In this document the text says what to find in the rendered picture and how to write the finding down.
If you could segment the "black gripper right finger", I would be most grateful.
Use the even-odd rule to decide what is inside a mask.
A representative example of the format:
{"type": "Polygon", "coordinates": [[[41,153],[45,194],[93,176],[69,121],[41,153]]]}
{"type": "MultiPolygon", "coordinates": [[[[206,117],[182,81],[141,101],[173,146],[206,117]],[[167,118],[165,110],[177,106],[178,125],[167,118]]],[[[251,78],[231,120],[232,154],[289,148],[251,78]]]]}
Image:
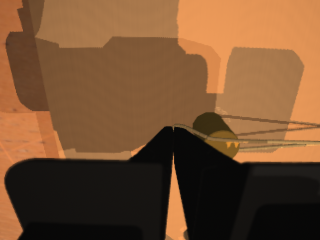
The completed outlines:
{"type": "Polygon", "coordinates": [[[173,153],[189,240],[246,240],[260,206],[320,203],[320,162],[240,163],[180,127],[173,153]]]}

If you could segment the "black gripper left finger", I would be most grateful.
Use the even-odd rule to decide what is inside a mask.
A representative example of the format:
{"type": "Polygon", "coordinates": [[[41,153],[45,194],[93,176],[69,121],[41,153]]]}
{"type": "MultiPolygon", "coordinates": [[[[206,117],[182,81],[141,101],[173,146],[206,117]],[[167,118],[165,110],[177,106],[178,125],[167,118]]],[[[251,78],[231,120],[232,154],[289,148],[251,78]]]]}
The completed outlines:
{"type": "Polygon", "coordinates": [[[133,225],[143,240],[165,240],[173,150],[165,126],[128,160],[29,158],[7,170],[4,185],[22,230],[30,222],[133,225]]]}

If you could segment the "tan rubber band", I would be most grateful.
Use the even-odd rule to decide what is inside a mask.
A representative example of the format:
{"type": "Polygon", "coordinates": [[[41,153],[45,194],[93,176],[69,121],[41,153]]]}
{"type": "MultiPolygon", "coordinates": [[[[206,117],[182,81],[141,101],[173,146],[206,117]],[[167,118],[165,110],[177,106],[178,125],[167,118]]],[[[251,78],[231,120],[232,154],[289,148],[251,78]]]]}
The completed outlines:
{"type": "Polygon", "coordinates": [[[234,143],[269,143],[269,144],[286,144],[286,145],[272,145],[272,146],[258,146],[258,147],[243,147],[239,148],[239,151],[247,150],[262,150],[262,149],[276,149],[276,148],[289,148],[289,147],[303,147],[303,146],[316,146],[320,145],[320,141],[301,141],[301,140],[258,140],[258,139],[233,139],[233,138],[219,138],[211,137],[206,134],[203,134],[189,126],[183,124],[174,124],[172,126],[173,131],[174,127],[184,128],[189,130],[207,140],[211,141],[220,141],[220,142],[234,142],[234,143]]]}

